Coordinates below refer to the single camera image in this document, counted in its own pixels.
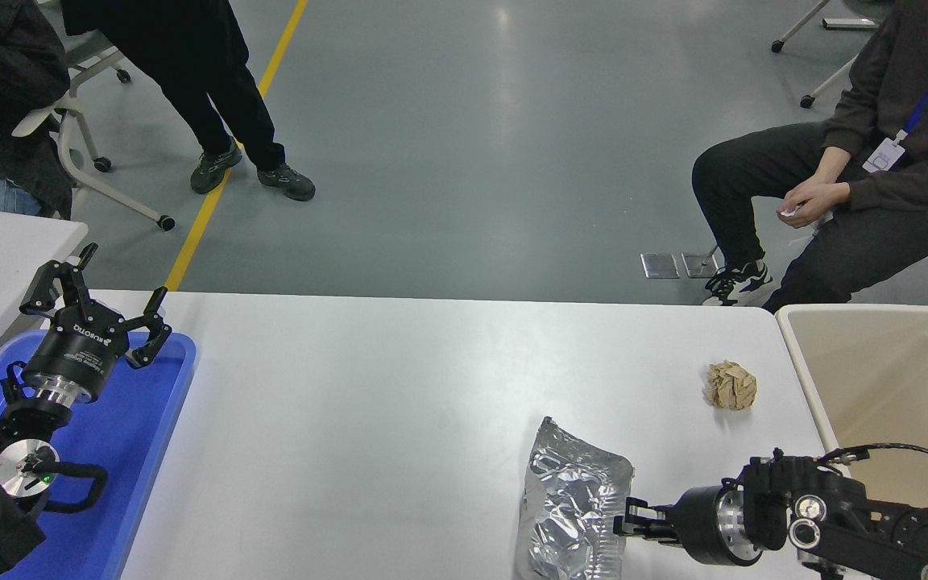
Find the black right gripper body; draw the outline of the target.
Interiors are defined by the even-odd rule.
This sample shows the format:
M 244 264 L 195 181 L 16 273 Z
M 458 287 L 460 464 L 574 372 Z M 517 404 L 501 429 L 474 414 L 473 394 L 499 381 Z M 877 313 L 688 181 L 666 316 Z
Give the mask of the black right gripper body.
M 669 522 L 678 542 L 700 564 L 727 565 L 727 548 L 719 535 L 722 490 L 722 486 L 691 488 L 669 509 Z

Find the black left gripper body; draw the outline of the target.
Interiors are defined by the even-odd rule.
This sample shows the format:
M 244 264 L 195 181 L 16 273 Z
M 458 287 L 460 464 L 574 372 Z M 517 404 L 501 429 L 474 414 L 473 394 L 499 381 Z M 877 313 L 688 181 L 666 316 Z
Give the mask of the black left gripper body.
M 80 387 L 82 399 L 97 399 L 119 357 L 129 348 L 121 313 L 89 302 L 89 313 L 73 304 L 56 311 L 49 330 L 25 366 L 25 384 L 47 389 L 58 379 Z

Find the person's left hand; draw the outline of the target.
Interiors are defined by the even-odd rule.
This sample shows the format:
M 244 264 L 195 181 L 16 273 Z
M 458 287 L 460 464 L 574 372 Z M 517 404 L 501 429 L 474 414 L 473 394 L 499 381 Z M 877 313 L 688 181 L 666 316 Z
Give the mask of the person's left hand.
M 850 185 L 843 183 L 843 181 L 835 183 L 833 190 L 833 193 L 827 199 L 815 199 L 815 201 L 809 201 L 794 209 L 784 208 L 783 199 L 783 203 L 777 209 L 778 220 L 794 228 L 803 228 L 813 224 L 823 214 L 829 212 L 830 209 L 846 202 L 848 195 L 850 195 Z

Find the person's right hand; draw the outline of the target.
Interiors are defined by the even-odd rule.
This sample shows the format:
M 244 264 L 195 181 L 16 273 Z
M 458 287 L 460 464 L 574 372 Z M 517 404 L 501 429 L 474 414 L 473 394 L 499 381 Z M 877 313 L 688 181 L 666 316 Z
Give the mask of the person's right hand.
M 797 184 L 785 194 L 784 208 L 794 209 L 809 201 L 815 201 L 815 199 L 827 199 L 833 193 L 834 187 L 835 182 L 831 176 L 815 173 L 815 175 L 803 180 L 802 183 Z

